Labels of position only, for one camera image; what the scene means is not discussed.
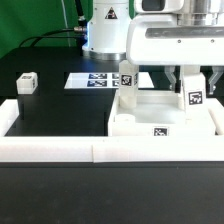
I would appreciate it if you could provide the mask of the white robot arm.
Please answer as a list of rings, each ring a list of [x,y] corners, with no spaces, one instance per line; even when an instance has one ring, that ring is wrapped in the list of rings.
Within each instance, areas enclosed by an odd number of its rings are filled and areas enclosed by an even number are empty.
[[[210,66],[224,75],[224,0],[93,0],[84,54],[136,65]]]

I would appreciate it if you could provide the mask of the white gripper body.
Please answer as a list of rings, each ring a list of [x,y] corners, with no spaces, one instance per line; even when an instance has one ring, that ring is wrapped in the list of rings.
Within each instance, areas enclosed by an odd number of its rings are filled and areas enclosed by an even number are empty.
[[[178,26],[171,14],[138,15],[126,52],[136,65],[224,66],[224,27]]]

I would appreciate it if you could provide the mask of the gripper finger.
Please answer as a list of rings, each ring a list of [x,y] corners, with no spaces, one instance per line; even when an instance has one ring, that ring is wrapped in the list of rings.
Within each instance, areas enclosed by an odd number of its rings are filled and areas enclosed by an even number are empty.
[[[175,89],[175,84],[176,84],[176,76],[174,74],[175,67],[174,66],[166,66],[164,68],[164,72],[165,72],[165,75],[170,82],[171,89],[174,90]]]
[[[209,93],[213,94],[216,89],[216,83],[223,75],[223,67],[222,66],[213,66],[211,76],[208,79],[209,84]]]

